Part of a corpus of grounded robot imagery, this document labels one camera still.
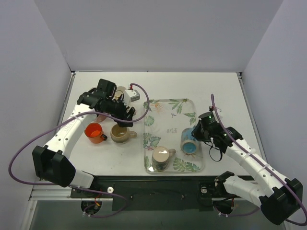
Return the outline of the round beige mug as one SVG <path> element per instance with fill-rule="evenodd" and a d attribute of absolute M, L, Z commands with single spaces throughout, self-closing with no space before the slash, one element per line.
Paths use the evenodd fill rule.
<path fill-rule="evenodd" d="M 115 143 L 123 144 L 129 141 L 131 138 L 136 138 L 137 133 L 135 131 L 129 130 L 128 127 L 120 127 L 119 125 L 114 125 L 111 128 L 110 136 Z"/>

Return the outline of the blue glazed mug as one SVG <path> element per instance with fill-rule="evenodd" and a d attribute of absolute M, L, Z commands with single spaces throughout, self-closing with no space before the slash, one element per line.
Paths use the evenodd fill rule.
<path fill-rule="evenodd" d="M 193 128 L 185 128 L 181 133 L 180 148 L 185 154 L 195 154 L 199 149 L 197 140 L 192 136 Z"/>

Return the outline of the yellow mug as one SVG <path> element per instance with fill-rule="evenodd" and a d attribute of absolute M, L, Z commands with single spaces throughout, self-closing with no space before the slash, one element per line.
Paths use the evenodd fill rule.
<path fill-rule="evenodd" d="M 124 87 L 124 86 L 118 86 L 117 89 L 116 89 L 116 91 L 115 91 L 115 94 L 114 94 L 114 99 L 115 99 L 115 100 L 118 100 L 119 97 L 120 97 L 121 95 L 124 94 L 124 91 L 125 91 L 125 90 L 126 90 L 126 87 Z"/>

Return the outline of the pink floral mug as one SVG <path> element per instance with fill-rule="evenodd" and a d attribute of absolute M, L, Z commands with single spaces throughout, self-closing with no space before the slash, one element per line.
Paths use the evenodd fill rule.
<path fill-rule="evenodd" d="M 98 116 L 95 118 L 94 122 L 96 122 L 96 123 L 101 123 L 101 122 L 103 122 L 105 119 L 106 119 L 106 116 L 104 116 L 104 115 L 98 115 Z"/>

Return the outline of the orange mug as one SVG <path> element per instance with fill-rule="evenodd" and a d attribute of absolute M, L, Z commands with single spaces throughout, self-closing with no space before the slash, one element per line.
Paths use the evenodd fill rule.
<path fill-rule="evenodd" d="M 84 133 L 94 144 L 99 144 L 108 139 L 99 123 L 90 123 Z"/>

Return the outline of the cream floral mug front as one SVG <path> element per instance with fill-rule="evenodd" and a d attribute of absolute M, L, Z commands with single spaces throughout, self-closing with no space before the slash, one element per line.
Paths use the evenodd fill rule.
<path fill-rule="evenodd" d="M 152 166 L 157 171 L 164 171 L 170 159 L 176 154 L 175 149 L 167 149 L 163 146 L 157 146 L 152 153 Z"/>

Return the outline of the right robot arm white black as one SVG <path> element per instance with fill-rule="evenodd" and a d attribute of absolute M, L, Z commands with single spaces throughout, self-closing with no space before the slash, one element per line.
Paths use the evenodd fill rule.
<path fill-rule="evenodd" d="M 287 221 L 299 209 L 307 211 L 302 203 L 302 184 L 277 172 L 255 153 L 239 132 L 232 127 L 224 127 L 213 112 L 201 114 L 191 134 L 198 141 L 212 143 L 221 154 L 235 160 L 255 181 L 245 181 L 226 171 L 215 179 L 214 190 L 218 195 L 233 194 L 253 203 L 275 225 Z"/>

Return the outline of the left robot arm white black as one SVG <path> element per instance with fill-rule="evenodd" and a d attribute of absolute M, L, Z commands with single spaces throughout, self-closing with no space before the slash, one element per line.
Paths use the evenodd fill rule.
<path fill-rule="evenodd" d="M 135 113 L 132 101 L 140 98 L 132 88 L 115 99 L 117 86 L 100 79 L 97 87 L 84 92 L 77 100 L 70 117 L 44 146 L 36 146 L 32 152 L 36 175 L 62 187 L 79 186 L 87 197 L 97 195 L 99 186 L 94 176 L 77 170 L 70 162 L 71 152 L 78 139 L 99 113 L 112 116 L 120 127 L 132 127 Z"/>

